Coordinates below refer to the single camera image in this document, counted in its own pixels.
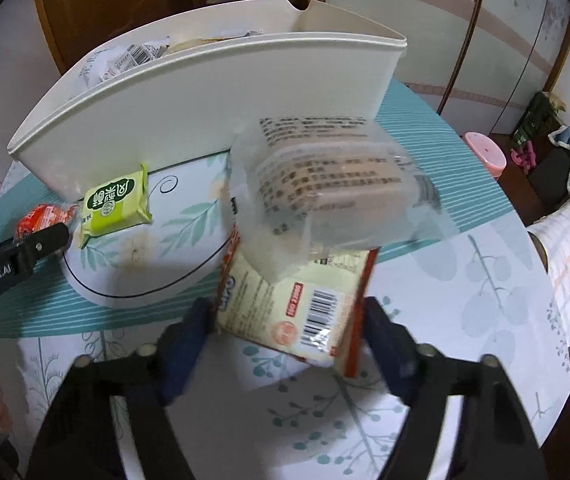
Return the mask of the pile of clothes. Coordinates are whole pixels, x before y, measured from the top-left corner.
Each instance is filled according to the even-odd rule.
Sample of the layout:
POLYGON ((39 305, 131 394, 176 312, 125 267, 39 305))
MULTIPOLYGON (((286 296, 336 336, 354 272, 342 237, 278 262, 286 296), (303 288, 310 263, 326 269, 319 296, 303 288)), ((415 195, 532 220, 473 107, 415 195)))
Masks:
POLYGON ((537 92, 511 134, 511 158, 540 200, 570 196, 570 125, 560 116, 565 104, 551 92, 537 92))

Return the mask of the white pastry pack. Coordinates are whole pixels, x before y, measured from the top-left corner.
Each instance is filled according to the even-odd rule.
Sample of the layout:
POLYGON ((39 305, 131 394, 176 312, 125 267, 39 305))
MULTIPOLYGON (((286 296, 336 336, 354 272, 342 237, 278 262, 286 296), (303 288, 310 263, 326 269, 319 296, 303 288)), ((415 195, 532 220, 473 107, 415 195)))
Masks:
POLYGON ((232 232, 217 290, 221 330, 347 378, 357 375, 363 300, 378 251, 334 252, 270 283, 232 232))

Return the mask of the floral tablecloth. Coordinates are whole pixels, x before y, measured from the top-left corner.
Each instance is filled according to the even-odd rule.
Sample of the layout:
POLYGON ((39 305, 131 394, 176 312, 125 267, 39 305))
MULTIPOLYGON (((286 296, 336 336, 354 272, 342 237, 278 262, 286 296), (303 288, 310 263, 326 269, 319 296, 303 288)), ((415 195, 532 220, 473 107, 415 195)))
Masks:
MULTIPOLYGON (((369 294, 447 356, 498 356, 544 439, 570 393, 570 363, 550 278, 523 223, 459 136, 404 84, 389 86, 377 119, 433 180, 459 233, 385 248, 369 294)), ((152 174, 153 223, 72 247, 0 297, 0 384, 22 458, 76 356, 126 356, 215 292, 226 164, 212 155, 152 174)), ((200 479, 373 479, 407 411, 367 354, 357 376, 343 379, 219 334, 169 414, 200 479)))

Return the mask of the pink plastic stool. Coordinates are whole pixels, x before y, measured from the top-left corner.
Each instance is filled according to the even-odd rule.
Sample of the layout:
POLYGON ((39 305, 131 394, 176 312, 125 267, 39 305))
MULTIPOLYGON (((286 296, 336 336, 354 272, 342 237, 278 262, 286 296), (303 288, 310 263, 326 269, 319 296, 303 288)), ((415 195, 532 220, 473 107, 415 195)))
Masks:
POLYGON ((506 155, 489 136, 479 132, 467 132, 462 136, 465 144, 476 155, 494 180, 499 180, 508 166, 506 155))

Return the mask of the white plastic storage bin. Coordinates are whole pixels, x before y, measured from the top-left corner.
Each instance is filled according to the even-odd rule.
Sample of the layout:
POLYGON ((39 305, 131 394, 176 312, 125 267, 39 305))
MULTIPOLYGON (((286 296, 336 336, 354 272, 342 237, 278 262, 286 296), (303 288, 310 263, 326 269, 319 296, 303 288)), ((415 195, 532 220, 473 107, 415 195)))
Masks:
POLYGON ((407 49, 396 30, 312 1, 244 0, 163 18, 118 47, 173 51, 78 88, 79 66, 32 108, 7 151, 64 200, 135 171, 227 150, 268 117, 373 119, 407 49))

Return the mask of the clear cake pack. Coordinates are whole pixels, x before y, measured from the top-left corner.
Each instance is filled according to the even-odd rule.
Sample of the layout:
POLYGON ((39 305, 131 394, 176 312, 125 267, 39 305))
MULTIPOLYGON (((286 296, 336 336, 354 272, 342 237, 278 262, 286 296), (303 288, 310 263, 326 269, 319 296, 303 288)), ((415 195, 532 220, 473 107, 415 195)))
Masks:
POLYGON ((267 117, 229 156, 241 252, 270 282, 336 252, 459 234, 436 184, 377 122, 267 117))

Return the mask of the sliding wardrobe door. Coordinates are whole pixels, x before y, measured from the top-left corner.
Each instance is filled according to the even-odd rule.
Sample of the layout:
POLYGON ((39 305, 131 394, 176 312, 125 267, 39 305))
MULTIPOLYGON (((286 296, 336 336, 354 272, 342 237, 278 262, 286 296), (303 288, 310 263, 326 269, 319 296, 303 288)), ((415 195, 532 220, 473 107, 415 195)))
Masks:
POLYGON ((567 0, 327 0, 407 37, 396 78, 458 133, 511 133, 562 50, 567 0))

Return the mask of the red snack packet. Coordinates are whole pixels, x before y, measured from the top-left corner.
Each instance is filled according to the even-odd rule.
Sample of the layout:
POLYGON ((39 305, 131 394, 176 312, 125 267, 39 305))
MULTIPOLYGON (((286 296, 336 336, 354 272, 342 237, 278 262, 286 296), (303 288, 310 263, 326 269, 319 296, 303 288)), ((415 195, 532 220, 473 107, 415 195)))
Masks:
POLYGON ((57 223, 71 226, 77 209, 71 204, 38 204, 17 222, 15 239, 21 240, 57 223))

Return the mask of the green snack packet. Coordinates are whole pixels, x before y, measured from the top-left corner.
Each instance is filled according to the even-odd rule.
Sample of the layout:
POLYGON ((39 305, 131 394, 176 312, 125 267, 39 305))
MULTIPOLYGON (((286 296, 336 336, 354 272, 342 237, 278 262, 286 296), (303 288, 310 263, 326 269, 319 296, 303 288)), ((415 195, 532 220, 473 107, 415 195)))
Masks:
POLYGON ((110 180, 85 193, 79 245, 83 248, 91 238, 151 223, 151 220, 148 171, 142 164, 132 174, 110 180))

